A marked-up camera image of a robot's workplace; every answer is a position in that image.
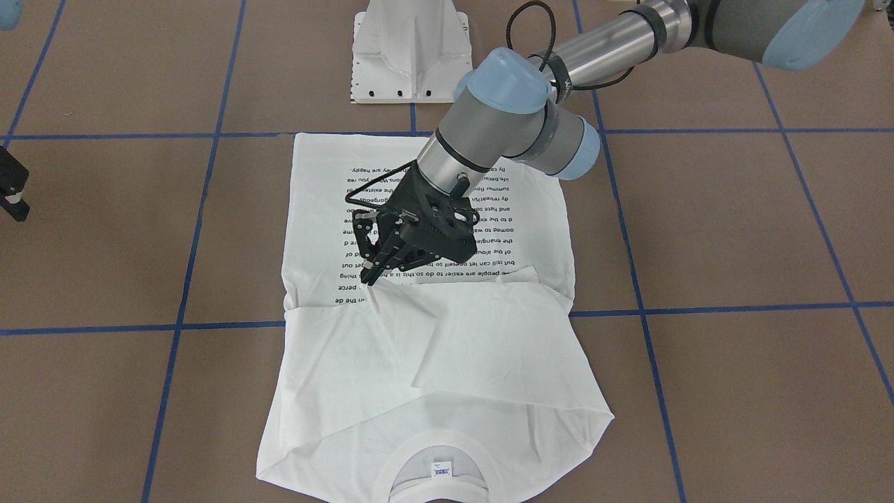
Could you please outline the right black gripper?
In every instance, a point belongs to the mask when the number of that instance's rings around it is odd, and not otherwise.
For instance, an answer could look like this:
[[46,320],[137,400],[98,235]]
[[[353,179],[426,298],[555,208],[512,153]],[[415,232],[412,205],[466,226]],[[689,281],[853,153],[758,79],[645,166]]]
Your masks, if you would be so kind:
[[29,170],[9,151],[1,149],[1,205],[15,220],[25,221],[31,207],[22,198],[22,191],[29,177]]

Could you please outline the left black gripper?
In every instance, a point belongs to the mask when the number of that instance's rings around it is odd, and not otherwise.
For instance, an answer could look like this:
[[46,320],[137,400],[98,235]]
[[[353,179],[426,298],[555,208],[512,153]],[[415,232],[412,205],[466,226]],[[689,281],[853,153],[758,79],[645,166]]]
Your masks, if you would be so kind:
[[368,286],[389,270],[414,270],[441,258],[463,263],[478,251],[473,227],[479,213],[465,195],[471,187],[465,172],[444,194],[425,180],[418,163],[411,162],[361,185],[353,194],[402,171],[406,175],[384,204],[353,200],[360,207],[353,211],[353,232],[363,258],[358,277]]

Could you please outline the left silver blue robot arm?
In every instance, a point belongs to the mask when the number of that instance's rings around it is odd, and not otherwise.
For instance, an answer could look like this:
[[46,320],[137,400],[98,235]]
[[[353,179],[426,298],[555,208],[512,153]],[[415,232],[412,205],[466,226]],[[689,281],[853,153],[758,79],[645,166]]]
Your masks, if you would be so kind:
[[418,156],[378,177],[402,174],[384,203],[346,195],[357,206],[360,282],[472,258],[479,215],[471,195],[502,159],[562,180],[587,174],[601,141],[593,125],[562,108],[573,93],[613,86],[658,54],[689,47],[802,71],[846,38],[862,9],[862,1],[638,1],[539,53],[495,48],[454,85],[454,104]]

